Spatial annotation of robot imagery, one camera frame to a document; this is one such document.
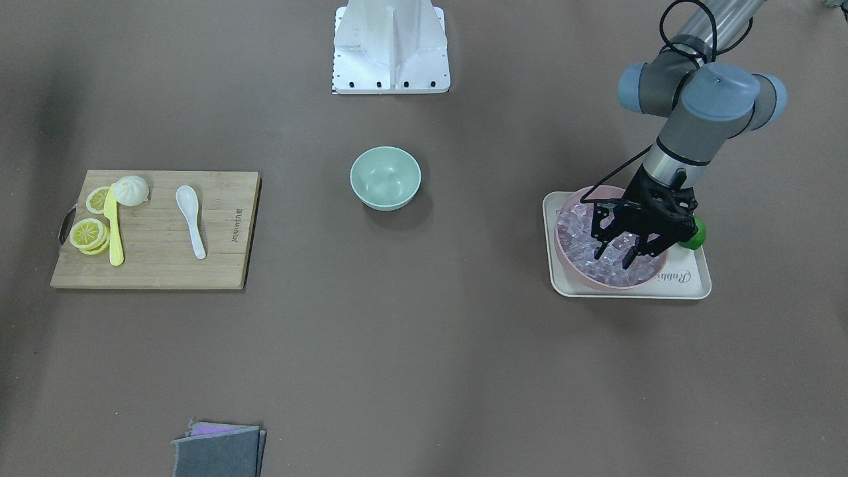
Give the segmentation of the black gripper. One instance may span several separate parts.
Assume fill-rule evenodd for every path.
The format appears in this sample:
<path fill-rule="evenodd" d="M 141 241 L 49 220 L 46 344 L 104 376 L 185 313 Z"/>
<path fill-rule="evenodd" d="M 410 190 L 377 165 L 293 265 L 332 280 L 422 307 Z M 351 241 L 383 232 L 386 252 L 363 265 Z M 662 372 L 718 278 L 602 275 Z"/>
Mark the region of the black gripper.
<path fill-rule="evenodd" d="M 600 245 L 594 253 L 594 259 L 602 259 L 610 242 L 624 232 L 628 233 L 694 233 L 694 211 L 696 194 L 692 187 L 672 186 L 657 181 L 649 175 L 644 166 L 640 166 L 628 184 L 623 197 L 625 205 L 621 212 L 623 225 L 611 221 L 608 226 L 598 224 L 594 238 Z M 621 268 L 630 269 L 633 264 L 641 266 L 651 264 L 653 256 L 645 252 L 651 235 L 634 235 L 627 250 L 623 253 Z"/>

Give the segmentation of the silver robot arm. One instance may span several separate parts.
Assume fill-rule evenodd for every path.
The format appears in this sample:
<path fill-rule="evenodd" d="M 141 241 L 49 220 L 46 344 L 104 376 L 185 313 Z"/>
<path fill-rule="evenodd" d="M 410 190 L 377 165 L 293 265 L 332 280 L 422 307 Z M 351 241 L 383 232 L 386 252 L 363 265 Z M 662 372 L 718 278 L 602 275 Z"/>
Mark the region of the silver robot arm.
<path fill-rule="evenodd" d="M 624 233 L 634 235 L 623 268 L 636 257 L 660 256 L 690 242 L 700 227 L 694 185 L 727 139 L 773 122 L 787 102 L 775 76 L 718 62 L 751 30 L 760 1 L 697 1 L 676 35 L 661 31 L 663 48 L 651 62 L 629 66 L 617 96 L 625 109 L 663 117 L 654 143 L 637 157 L 639 169 L 620 198 L 590 199 L 596 258 Z"/>

